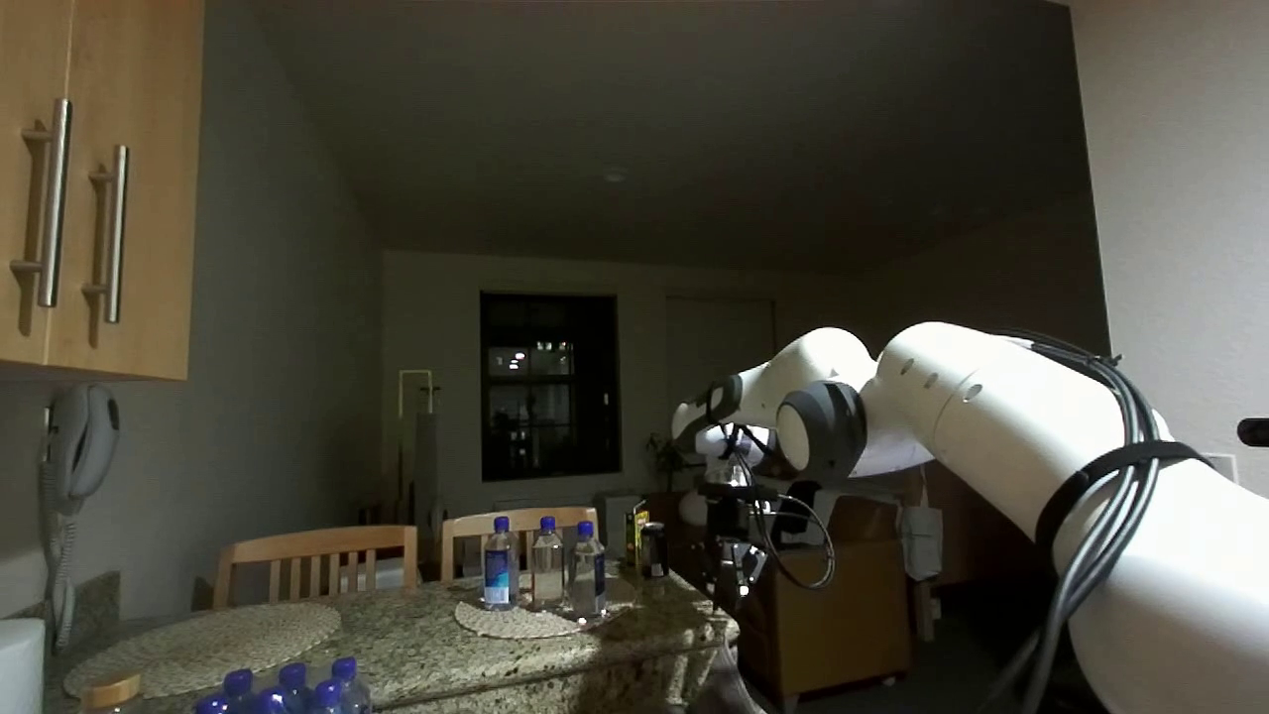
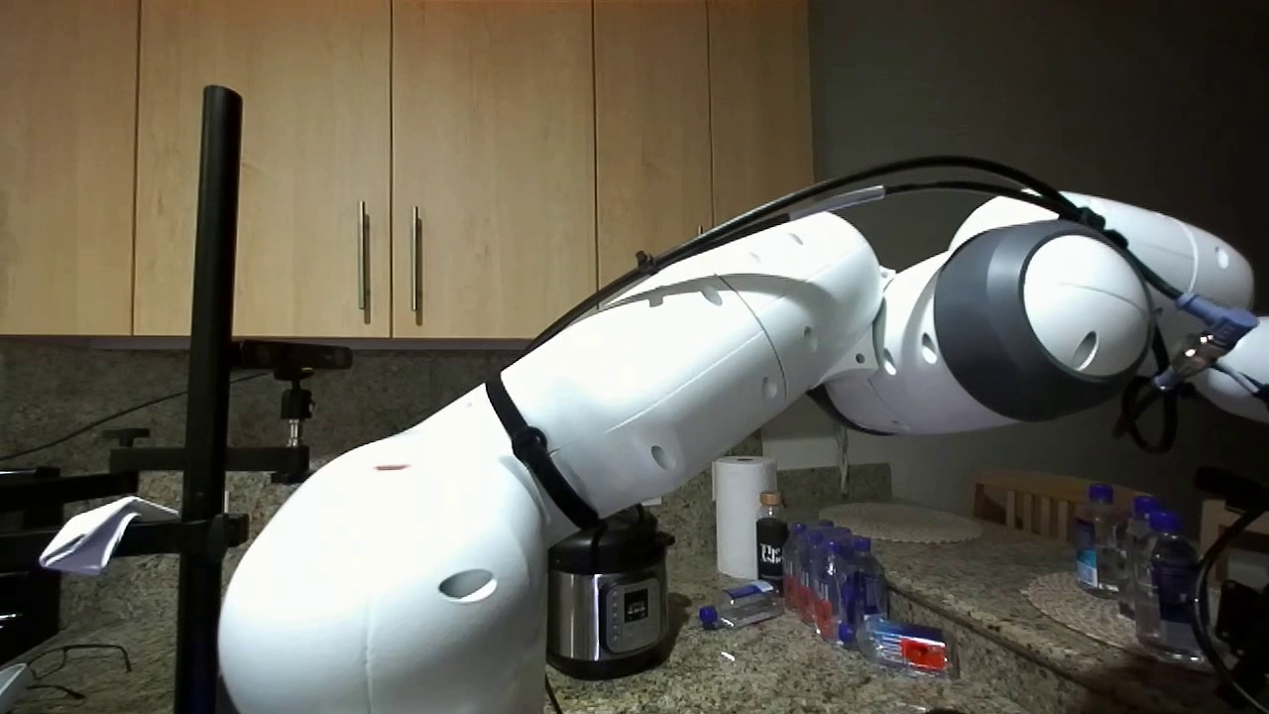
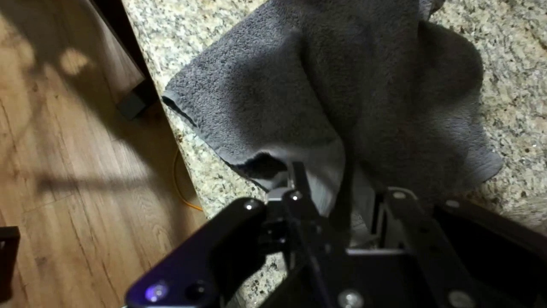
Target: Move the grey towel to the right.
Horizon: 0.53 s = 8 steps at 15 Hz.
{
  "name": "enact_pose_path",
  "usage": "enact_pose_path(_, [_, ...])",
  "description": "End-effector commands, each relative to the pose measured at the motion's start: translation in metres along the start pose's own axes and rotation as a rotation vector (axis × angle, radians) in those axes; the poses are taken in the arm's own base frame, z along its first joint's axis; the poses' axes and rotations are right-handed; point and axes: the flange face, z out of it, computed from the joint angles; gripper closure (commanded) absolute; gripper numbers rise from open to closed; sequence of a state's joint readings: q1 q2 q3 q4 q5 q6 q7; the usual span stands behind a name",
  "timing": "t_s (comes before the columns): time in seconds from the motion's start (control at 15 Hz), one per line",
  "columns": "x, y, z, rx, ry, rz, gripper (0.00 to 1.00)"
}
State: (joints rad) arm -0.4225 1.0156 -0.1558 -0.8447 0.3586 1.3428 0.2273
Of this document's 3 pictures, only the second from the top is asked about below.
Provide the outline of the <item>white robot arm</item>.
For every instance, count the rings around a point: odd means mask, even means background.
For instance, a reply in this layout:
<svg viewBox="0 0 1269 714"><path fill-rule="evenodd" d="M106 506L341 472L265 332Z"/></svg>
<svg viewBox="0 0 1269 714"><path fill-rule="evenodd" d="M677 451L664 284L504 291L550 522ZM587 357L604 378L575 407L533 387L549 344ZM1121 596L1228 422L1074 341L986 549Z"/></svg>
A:
<svg viewBox="0 0 1269 714"><path fill-rule="evenodd" d="M1255 268L1177 219L993 198L910 266L822 210L677 258L430 422L316 467L217 624L239 714L541 714L549 549L822 391L863 433L1056 422L1156 373L1264 412Z"/></svg>

